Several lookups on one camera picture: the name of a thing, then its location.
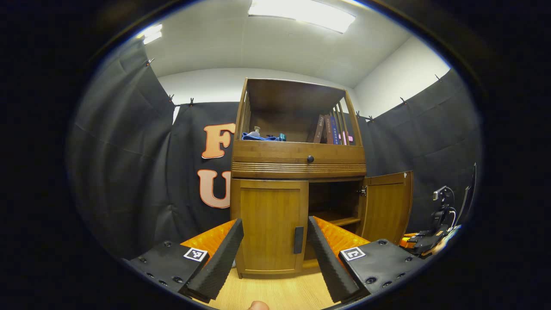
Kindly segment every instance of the orange letter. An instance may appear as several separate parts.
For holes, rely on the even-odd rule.
[[[207,132],[207,142],[205,143],[205,151],[201,154],[201,157],[209,159],[224,156],[224,151],[220,149],[220,143],[222,143],[224,147],[230,146],[230,134],[228,131],[235,133],[235,124],[205,126],[203,130]]]
[[[222,178],[226,179],[226,197],[223,199],[214,197],[213,186],[214,178],[217,176],[216,171],[201,169],[197,175],[199,176],[199,195],[205,204],[220,209],[230,206],[230,171],[222,172]]]

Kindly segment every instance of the ceiling light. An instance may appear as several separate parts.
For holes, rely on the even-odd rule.
[[[313,0],[253,0],[249,16],[283,17],[344,33],[356,19],[335,7]]]
[[[143,39],[143,44],[147,44],[147,43],[150,43],[160,37],[162,37],[163,34],[159,31],[158,33],[154,33],[152,35],[146,35],[145,36],[145,39]]]
[[[142,36],[147,37],[147,36],[154,35],[155,33],[161,31],[162,28],[163,28],[162,24],[159,24],[157,26],[147,27],[137,35],[137,38],[141,38]]]

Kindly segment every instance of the black curtain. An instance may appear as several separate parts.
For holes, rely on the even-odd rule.
[[[114,50],[84,93],[67,140],[80,214],[108,251],[127,259],[164,237],[155,219],[170,205],[174,105],[147,60],[141,40]]]
[[[362,117],[359,124],[369,177],[413,171],[407,232],[430,227],[430,215],[440,205],[432,193],[444,185],[455,194],[458,215],[473,165],[479,173],[483,163],[479,114],[457,72],[451,69],[405,104],[373,121]],[[463,212],[458,223],[464,220]]]
[[[230,220],[229,203],[228,207],[218,208],[203,202],[197,172],[201,169],[216,172],[208,192],[217,199],[229,197],[222,173],[231,170],[234,135],[224,131],[230,136],[230,145],[227,148],[219,145],[224,151],[222,157],[204,159],[202,153],[207,140],[204,128],[235,123],[238,106],[239,102],[215,102],[180,107],[172,127],[166,162],[168,190],[174,204],[158,219],[165,236],[179,236],[184,241]]]

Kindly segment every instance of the white wall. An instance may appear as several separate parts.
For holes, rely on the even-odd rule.
[[[251,68],[207,69],[163,76],[159,78],[159,82],[168,95],[174,94],[172,99],[174,104],[189,103],[190,98],[193,98],[194,103],[228,102],[239,101],[241,99],[241,91],[243,90],[245,78],[289,79],[343,88],[348,90],[355,109],[360,110],[357,107],[358,99],[354,89],[323,79],[286,71]],[[343,111],[347,113],[348,109],[344,99],[341,100],[341,106],[343,107]],[[177,106],[174,111],[174,120],[176,119],[176,115],[178,115],[179,108]]]
[[[361,116],[377,117],[418,94],[443,76],[450,66],[412,36],[354,88]]]

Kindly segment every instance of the blue cloth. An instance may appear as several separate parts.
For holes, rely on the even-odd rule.
[[[269,138],[263,138],[263,137],[253,137],[248,136],[248,133],[244,132],[243,136],[241,137],[242,140],[258,140],[258,141],[281,141],[280,137],[269,137]]]

